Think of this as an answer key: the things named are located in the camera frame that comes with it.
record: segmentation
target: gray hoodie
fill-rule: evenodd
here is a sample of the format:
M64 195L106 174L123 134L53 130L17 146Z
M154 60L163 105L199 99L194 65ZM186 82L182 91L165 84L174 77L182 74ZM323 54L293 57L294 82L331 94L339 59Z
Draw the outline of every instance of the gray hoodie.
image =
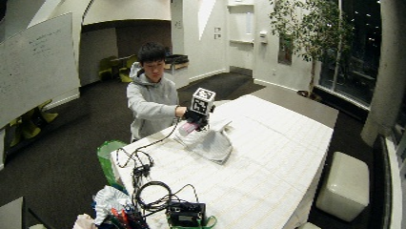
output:
M126 87L127 108L134 117L130 133L131 139L141 139L174 124L177 90L165 74L158 83L150 83L143 74L130 73L130 76L133 81Z

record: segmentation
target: white table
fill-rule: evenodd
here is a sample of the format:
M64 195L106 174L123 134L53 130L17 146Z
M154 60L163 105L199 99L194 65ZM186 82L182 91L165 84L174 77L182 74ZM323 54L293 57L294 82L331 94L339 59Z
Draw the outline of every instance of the white table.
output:
M173 192L193 184L199 202L206 204L206 215L218 220L215 228L294 228L307 220L323 167L336 118L336 112L328 112L330 127L253 95L239 97L215 108L210 116L210 121L231 120L226 128L233 145L227 162L218 165L186 151L171 135L145 149L154 161L150 180L165 182ZM133 152L171 129L123 149ZM113 152L112 160L123 164L126 155L118 153L117 158ZM133 163L116 168L131 193ZM146 196L158 199L162 193ZM195 201L191 189L178 196ZM150 228L166 228L163 212L149 216L147 224Z

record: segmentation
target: electronic device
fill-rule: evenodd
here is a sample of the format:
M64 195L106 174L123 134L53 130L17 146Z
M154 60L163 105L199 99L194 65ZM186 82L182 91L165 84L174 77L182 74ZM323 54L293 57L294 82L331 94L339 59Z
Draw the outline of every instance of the electronic device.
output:
M191 105L186 110L186 123L178 128L178 133L187 136L193 131L199 131L207 124L209 113L214 111L215 93L198 88L193 93Z
M170 226L201 227L205 225L205 204L170 201L166 216Z

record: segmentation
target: whiteboard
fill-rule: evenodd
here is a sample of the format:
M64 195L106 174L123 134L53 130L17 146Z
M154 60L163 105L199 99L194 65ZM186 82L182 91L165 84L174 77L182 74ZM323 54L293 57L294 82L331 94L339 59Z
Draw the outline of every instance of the whiteboard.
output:
M44 101L80 87L72 46L72 13L0 44L0 128Z

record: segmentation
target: white cube stool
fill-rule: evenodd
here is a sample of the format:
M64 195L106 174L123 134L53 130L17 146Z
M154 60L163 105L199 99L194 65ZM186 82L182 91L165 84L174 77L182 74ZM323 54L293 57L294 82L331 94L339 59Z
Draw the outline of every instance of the white cube stool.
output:
M321 229L321 228L315 226L313 223L306 222L302 226L298 227L298 229Z
M351 221L368 205L368 170L352 156L334 152L331 170L321 187L315 206Z

